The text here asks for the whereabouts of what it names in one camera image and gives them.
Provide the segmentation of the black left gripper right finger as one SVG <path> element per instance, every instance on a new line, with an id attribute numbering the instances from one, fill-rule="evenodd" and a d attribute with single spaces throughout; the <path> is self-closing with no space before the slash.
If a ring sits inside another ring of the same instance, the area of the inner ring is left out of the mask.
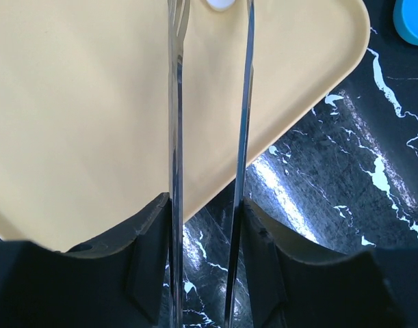
<path id="1" fill-rule="evenodd" d="M 241 238 L 255 327 L 418 327 L 418 248 L 346 255 L 252 200 Z"/>

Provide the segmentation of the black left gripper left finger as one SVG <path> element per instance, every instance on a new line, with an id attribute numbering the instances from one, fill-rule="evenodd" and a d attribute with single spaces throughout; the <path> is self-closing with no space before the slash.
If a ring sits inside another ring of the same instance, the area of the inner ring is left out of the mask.
<path id="1" fill-rule="evenodd" d="M 0 242 L 0 327 L 154 327 L 168 255 L 170 199 L 66 252 Z"/>

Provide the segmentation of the metal tongs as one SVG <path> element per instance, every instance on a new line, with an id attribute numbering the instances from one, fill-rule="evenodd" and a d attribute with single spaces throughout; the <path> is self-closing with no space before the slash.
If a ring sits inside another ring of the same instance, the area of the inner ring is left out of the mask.
<path id="1" fill-rule="evenodd" d="M 228 258 L 228 277 L 224 307 L 224 326 L 232 327 L 235 308 L 235 282 L 241 235 L 241 216 L 244 205 L 244 185 L 254 77 L 254 1 L 247 2 L 248 28 L 244 86 L 241 102 L 239 143 L 231 245 Z M 171 205 L 171 233 L 169 247 L 170 265 L 170 325 L 183 325 L 183 54 L 184 39 L 190 17 L 189 1 L 168 2 L 168 142 L 169 142 L 169 194 Z"/>

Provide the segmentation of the teal tin lid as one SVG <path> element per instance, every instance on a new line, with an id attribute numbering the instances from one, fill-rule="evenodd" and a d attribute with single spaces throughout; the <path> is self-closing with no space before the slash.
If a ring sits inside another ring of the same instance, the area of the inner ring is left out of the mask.
<path id="1" fill-rule="evenodd" d="M 393 22 L 401 39 L 418 46 L 418 0 L 397 0 Z"/>

